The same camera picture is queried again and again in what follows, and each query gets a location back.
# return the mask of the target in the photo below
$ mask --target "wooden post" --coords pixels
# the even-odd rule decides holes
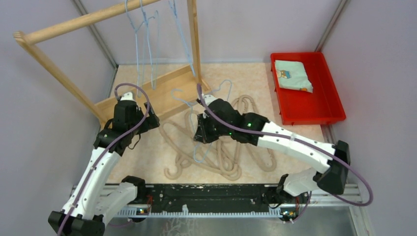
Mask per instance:
[[[146,6],[157,1],[160,1],[160,0],[142,0],[142,5]],[[140,6],[141,6],[140,0],[129,0],[127,2],[128,11],[139,8]],[[124,1],[123,1],[123,3],[119,3],[111,7],[108,7],[108,8],[96,11],[96,12],[92,12],[90,14],[80,16],[78,18],[65,21],[65,22],[56,24],[54,26],[50,26],[50,27],[35,31],[33,33],[24,35],[24,41],[29,45],[33,45],[33,44],[43,42],[51,38],[55,38],[59,35],[80,29],[82,27],[89,26],[94,23],[112,18],[114,16],[120,15],[125,12],[126,12],[126,9],[124,5]]]
[[[200,45],[198,42],[197,5],[196,0],[187,0],[188,20],[190,22],[191,49],[193,51],[193,66],[196,82],[201,83]]]
[[[39,64],[43,66],[52,76],[55,77],[72,95],[83,103],[99,120],[100,124],[107,121],[104,113],[94,105],[81,90],[55,65],[52,60],[43,53],[36,45],[29,45],[25,41],[25,34],[21,31],[13,34],[16,42],[29,53]]]

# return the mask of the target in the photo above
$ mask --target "beige rope hanger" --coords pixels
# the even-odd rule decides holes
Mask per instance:
[[[258,111],[258,108],[256,107],[255,101],[253,100],[252,97],[248,95],[240,96],[239,98],[235,99],[231,103],[231,105],[235,109],[237,109],[240,113],[246,113],[249,108],[249,103],[252,106],[253,111],[255,113],[258,113],[259,111]],[[192,113],[196,115],[198,114],[198,112],[196,111],[193,111]],[[194,161],[193,151],[188,153],[180,149],[173,142],[173,140],[168,136],[168,134],[166,133],[164,129],[164,127],[167,124],[173,125],[175,128],[178,129],[178,131],[180,131],[187,137],[191,138],[192,140],[194,134],[191,131],[192,130],[191,124],[188,121],[190,114],[191,114],[191,111],[187,111],[184,115],[185,128],[171,120],[166,120],[162,122],[159,127],[159,131],[162,137],[164,138],[164,140],[177,152],[177,155],[175,157],[175,167],[177,171],[175,173],[171,173],[171,171],[168,168],[164,170],[164,174],[168,179],[171,179],[171,180],[178,179],[181,176],[182,170],[184,168],[190,167],[192,164],[195,164],[198,167],[201,167],[205,170],[208,170],[216,174],[220,174],[228,180],[235,181],[239,179],[242,174],[242,169],[239,166],[240,151],[241,151],[242,146],[246,147],[249,155],[254,160],[256,165],[259,166],[261,170],[265,172],[271,172],[275,170],[276,159],[275,159],[273,150],[268,148],[268,154],[271,159],[271,165],[268,166],[259,156],[256,155],[254,151],[254,147],[250,144],[241,144],[241,143],[236,142],[235,153],[231,154],[224,145],[225,143],[233,142],[233,140],[230,137],[220,137],[220,139],[216,141],[216,145],[212,146],[209,149],[210,153],[216,154],[218,165],[214,164],[208,157],[206,157],[202,163]],[[200,154],[201,156],[204,155],[201,147],[196,149],[196,154]]]

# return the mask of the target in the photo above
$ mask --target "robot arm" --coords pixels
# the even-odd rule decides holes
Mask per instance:
[[[101,159],[99,156],[111,142],[132,129],[143,117],[133,93],[125,93],[115,106],[114,118],[108,120],[104,129],[98,133],[89,164],[74,193],[60,212],[52,211],[50,214],[48,222],[55,232],[67,217],[63,229],[65,235],[103,235],[104,228],[121,208],[134,200],[145,198],[142,196],[144,191],[138,190],[138,185],[143,180],[134,177],[122,180],[118,188],[105,198],[99,196],[110,172],[126,147],[131,144],[133,137],[139,135],[140,138],[140,134],[159,126],[159,118],[152,107],[142,125],[120,139]],[[79,199],[78,203],[73,206],[76,198]]]
[[[350,164],[349,146],[343,141],[337,145],[321,143],[288,131],[274,122],[256,113],[240,114],[227,101],[216,99],[212,95],[203,95],[204,102],[210,110],[228,124],[251,131],[275,133],[289,136],[290,139],[270,135],[257,135],[239,132],[231,129],[204,112],[198,115],[198,127],[194,140],[201,143],[211,143],[220,136],[230,136],[240,143],[250,143],[254,146],[278,150],[289,156],[308,163],[312,168],[296,174],[286,174],[279,181],[277,194],[281,203],[289,202],[301,193],[322,189],[331,194],[343,194],[347,168],[336,162],[330,156],[306,146],[295,139],[309,143],[335,155]]]

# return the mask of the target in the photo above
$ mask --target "folded cloth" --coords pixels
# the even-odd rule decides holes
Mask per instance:
[[[313,92],[302,62],[276,60],[275,69],[280,88]]]

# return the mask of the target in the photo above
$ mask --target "white wall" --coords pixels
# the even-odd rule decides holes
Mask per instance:
[[[124,0],[83,0],[89,12]],[[190,46],[186,0],[177,0],[183,33]],[[274,52],[314,51],[339,0],[197,0],[200,54],[203,62],[269,61]],[[185,62],[168,1],[145,6],[148,16],[160,16],[161,62]],[[143,17],[131,11],[136,24]],[[126,15],[98,23],[97,28],[119,64],[136,63],[135,36]],[[142,53],[143,32],[139,34]],[[157,24],[150,23],[150,40],[156,55]]]
[[[417,2],[354,0],[324,47],[347,119],[334,126],[375,194],[376,235],[417,232]]]
[[[88,162],[98,121],[13,39],[77,17],[70,1],[2,1],[0,235],[54,235],[52,210]],[[39,44],[88,97],[107,96],[113,69],[87,29]]]

